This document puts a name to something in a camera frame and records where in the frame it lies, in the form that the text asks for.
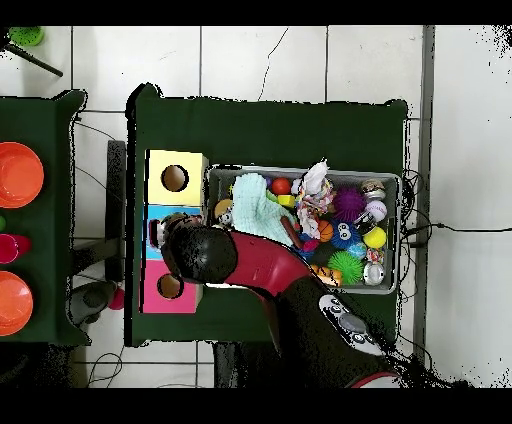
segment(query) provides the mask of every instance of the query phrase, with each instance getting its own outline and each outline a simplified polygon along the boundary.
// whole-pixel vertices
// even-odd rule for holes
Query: purple spiky ball
[[[337,219],[352,222],[363,212],[366,201],[356,188],[340,188],[332,200]]]

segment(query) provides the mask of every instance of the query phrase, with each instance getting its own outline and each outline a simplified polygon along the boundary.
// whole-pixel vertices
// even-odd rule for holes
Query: blue block
[[[172,215],[176,212],[186,213],[187,215],[200,215],[200,208],[193,208],[188,206],[163,206],[163,205],[148,205],[148,220],[142,225],[148,225],[152,219],[162,221],[166,216]],[[149,243],[149,237],[146,238],[146,259],[162,259],[160,249],[157,249]]]

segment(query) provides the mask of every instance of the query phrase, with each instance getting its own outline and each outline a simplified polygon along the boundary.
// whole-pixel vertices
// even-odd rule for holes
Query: round hole
[[[188,172],[181,165],[169,165],[162,172],[162,185],[169,191],[182,191],[187,184]]]
[[[183,293],[183,281],[171,274],[162,275],[156,283],[158,293],[166,299],[176,299]]]

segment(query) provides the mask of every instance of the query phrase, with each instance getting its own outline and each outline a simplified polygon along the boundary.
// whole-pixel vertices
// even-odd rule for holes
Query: white ball
[[[380,222],[388,213],[388,210],[386,208],[386,205],[382,203],[380,200],[372,200],[370,203],[366,205],[365,210],[367,212],[370,212],[373,217],[375,218],[375,221]]]

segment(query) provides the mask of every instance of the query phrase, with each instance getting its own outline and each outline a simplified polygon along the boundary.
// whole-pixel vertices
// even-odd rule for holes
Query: yellow ball
[[[375,227],[363,236],[363,241],[368,247],[380,249],[386,244],[386,232],[380,227]]]

